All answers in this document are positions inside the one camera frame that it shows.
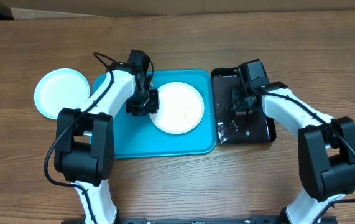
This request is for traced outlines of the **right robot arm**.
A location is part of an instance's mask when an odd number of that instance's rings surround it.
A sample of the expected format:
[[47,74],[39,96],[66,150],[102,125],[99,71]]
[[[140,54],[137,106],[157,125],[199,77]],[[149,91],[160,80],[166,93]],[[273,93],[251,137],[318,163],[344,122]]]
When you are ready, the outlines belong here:
[[281,82],[232,90],[228,111],[254,110],[296,135],[302,189],[276,223],[323,223],[339,203],[355,203],[355,122],[334,118],[304,103]]

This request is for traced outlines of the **green scrub sponge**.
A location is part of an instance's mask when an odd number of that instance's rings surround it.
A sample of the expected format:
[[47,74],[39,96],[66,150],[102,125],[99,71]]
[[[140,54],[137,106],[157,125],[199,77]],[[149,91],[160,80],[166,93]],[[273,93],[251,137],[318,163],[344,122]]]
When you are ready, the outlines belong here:
[[256,110],[247,110],[243,111],[236,111],[235,117],[236,118],[245,118],[246,120],[253,120],[256,119],[258,112]]

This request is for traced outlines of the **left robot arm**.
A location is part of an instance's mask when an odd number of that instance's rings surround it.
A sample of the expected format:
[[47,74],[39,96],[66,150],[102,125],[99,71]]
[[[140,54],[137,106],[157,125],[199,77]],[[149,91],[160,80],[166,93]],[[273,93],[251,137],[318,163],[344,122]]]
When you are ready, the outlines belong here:
[[56,139],[46,155],[44,174],[52,184],[78,192],[85,212],[81,223],[116,223],[118,219],[108,184],[114,164],[113,119],[121,108],[133,116],[157,112],[158,91],[150,87],[153,76],[151,60],[113,61],[87,102],[58,114]]

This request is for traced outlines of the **white pink plate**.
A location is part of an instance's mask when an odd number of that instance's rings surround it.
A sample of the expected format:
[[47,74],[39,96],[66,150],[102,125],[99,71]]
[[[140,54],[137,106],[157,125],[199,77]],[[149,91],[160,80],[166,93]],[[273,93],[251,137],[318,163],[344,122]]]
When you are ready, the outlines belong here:
[[158,93],[159,108],[150,114],[157,128],[169,134],[184,134],[199,125],[205,103],[196,88],[183,82],[170,82],[159,87]]

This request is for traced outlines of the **light blue plate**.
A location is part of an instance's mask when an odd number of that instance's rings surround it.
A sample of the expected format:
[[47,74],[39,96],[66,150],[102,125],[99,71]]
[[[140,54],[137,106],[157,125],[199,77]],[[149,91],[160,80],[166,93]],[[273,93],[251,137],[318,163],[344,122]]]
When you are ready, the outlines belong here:
[[90,97],[90,85],[80,72],[58,68],[46,74],[34,91],[37,110],[47,118],[57,119],[63,108],[75,109]]

